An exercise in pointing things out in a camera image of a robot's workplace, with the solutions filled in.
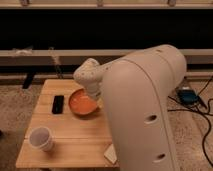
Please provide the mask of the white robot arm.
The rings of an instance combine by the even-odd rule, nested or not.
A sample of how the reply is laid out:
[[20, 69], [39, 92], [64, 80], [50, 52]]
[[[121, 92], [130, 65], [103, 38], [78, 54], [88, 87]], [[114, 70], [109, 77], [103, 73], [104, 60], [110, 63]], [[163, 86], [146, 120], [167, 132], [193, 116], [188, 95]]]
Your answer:
[[176, 47], [137, 50], [101, 65], [87, 59], [74, 80], [103, 102], [120, 171], [180, 171], [167, 97], [186, 74]]

